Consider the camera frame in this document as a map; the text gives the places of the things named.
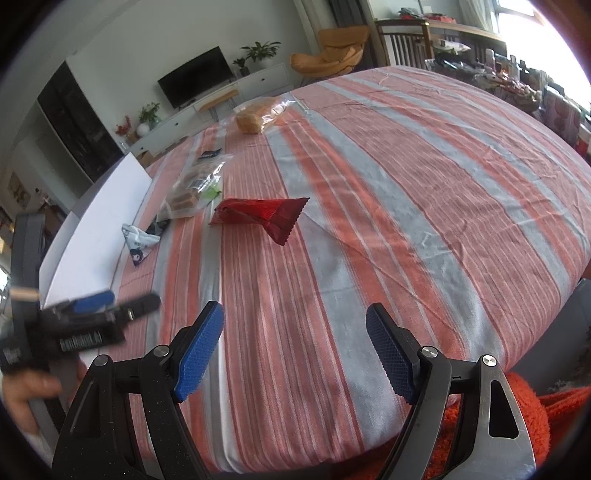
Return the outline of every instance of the bread in plastic bag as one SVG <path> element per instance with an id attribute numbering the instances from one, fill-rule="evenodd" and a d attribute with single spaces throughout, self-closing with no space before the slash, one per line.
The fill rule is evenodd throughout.
<path id="1" fill-rule="evenodd" d="M 260 134 L 292 103 L 295 102 L 275 97 L 259 97 L 245 102 L 234 109 L 238 129 L 246 134 Z"/>
<path id="2" fill-rule="evenodd" d="M 220 172 L 234 155 L 198 158 L 166 195 L 156 221 L 194 216 L 222 191 Z"/>

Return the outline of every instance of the red candy packet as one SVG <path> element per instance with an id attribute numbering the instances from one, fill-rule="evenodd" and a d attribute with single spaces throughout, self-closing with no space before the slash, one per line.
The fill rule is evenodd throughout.
<path id="1" fill-rule="evenodd" d="M 217 206 L 211 223 L 257 223 L 276 244 L 283 246 L 308 200 L 226 199 Z"/>

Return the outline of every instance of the potted plant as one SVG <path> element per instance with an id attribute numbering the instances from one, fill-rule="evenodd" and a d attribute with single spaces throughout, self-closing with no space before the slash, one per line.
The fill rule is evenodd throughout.
<path id="1" fill-rule="evenodd" d="M 240 57 L 239 59 L 234 60 L 232 63 L 234 65 L 238 65 L 238 68 L 240 69 L 240 75 L 243 77 L 250 74 L 250 70 L 248 70 L 248 67 L 246 66 L 246 58 Z"/>
<path id="2" fill-rule="evenodd" d="M 274 42 L 265 42 L 261 44 L 260 42 L 255 42 L 254 47 L 242 47 L 242 50 L 246 50 L 248 53 L 246 54 L 247 59 L 252 59 L 252 61 L 260 61 L 261 66 L 264 69 L 267 69 L 271 66 L 271 59 L 277 55 L 277 49 L 279 48 L 278 45 L 281 45 L 281 42 L 274 41 Z"/>
<path id="3" fill-rule="evenodd" d="M 156 115 L 159 108 L 160 104 L 154 102 L 142 107 L 142 111 L 139 114 L 139 125 L 136 129 L 140 137 L 146 136 L 151 129 L 160 123 L 160 117 Z"/>

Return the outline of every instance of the striped tablecloth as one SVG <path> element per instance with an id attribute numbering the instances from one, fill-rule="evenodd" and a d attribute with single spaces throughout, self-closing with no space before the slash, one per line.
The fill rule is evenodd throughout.
<path id="1" fill-rule="evenodd" d="M 263 135 L 222 123 L 151 166 L 136 225 L 196 155 L 223 148 L 235 155 L 224 197 L 310 197 L 287 244 L 255 225 L 209 226 L 215 202 L 173 222 L 138 268 L 124 251 L 113 282 L 119 300 L 163 300 L 115 360 L 168 343 L 208 300 L 224 305 L 219 346 L 182 406 L 206 463 L 223 471 L 339 461 L 397 434 L 407 406 L 366 334 L 372 302 L 423 345 L 509 368 L 591 256 L 591 168 L 488 93 L 388 67 L 286 97 L 296 103 Z"/>

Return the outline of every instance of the black cabinet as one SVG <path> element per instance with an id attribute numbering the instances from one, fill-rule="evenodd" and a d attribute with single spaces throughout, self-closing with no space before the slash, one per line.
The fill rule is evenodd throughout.
<path id="1" fill-rule="evenodd" d="M 92 181 L 123 154 L 82 93 L 66 62 L 37 98 L 66 148 Z"/>

